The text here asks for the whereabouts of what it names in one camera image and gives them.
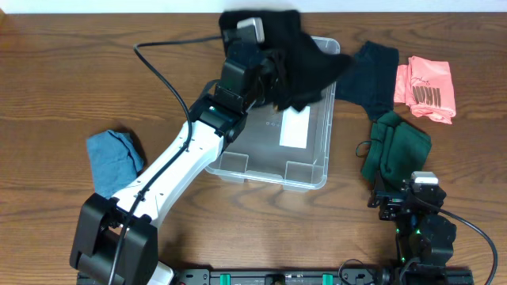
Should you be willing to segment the blue cloth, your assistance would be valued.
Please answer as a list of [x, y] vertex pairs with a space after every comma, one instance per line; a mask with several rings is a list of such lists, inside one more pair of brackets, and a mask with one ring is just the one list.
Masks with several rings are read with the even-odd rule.
[[144, 160], [126, 132], [103, 131], [86, 140], [94, 190], [110, 199], [125, 188], [144, 167]]

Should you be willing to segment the black knit garment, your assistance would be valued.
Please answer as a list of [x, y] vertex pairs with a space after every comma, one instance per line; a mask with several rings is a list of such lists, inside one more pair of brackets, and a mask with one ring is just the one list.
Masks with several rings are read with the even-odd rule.
[[234, 29], [237, 23], [251, 17], [262, 20], [265, 41], [261, 50], [274, 59], [277, 78], [266, 87], [263, 101], [257, 107], [273, 105], [283, 111], [304, 109], [322, 99], [321, 92], [337, 81], [352, 65], [353, 58], [344, 54], [327, 54], [302, 28], [298, 11], [235, 10], [221, 14], [221, 31]]

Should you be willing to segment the clear plastic storage bin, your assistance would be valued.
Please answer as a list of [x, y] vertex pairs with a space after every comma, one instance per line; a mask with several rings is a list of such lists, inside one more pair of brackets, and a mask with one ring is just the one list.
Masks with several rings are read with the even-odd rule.
[[327, 181], [336, 84], [297, 112], [251, 110], [240, 136], [205, 170], [225, 181], [263, 181], [307, 192]]

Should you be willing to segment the dark green garment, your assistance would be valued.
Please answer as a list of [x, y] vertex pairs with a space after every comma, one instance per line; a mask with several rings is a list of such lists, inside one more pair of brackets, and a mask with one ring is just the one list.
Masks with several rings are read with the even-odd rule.
[[432, 148], [429, 135], [395, 112], [388, 112], [373, 123], [370, 141], [361, 174], [370, 183], [380, 174], [394, 191], [401, 189], [412, 172], [423, 169]]

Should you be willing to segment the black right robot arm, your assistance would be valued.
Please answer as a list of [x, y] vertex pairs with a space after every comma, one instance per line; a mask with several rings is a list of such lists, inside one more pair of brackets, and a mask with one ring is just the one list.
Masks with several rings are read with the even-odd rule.
[[393, 185], [375, 177], [370, 208], [379, 208], [379, 219], [395, 224], [398, 263], [443, 268], [451, 259], [456, 225], [439, 214], [445, 191], [436, 178], [413, 178]]

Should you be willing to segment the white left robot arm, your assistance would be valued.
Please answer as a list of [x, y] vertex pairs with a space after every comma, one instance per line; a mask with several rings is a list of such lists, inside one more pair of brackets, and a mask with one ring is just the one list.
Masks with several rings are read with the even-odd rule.
[[237, 139], [249, 110], [276, 83], [284, 53], [236, 40], [221, 78], [191, 106], [170, 146], [111, 198], [94, 193], [80, 210], [70, 265], [102, 284], [171, 284], [158, 258], [158, 229], [184, 190]]

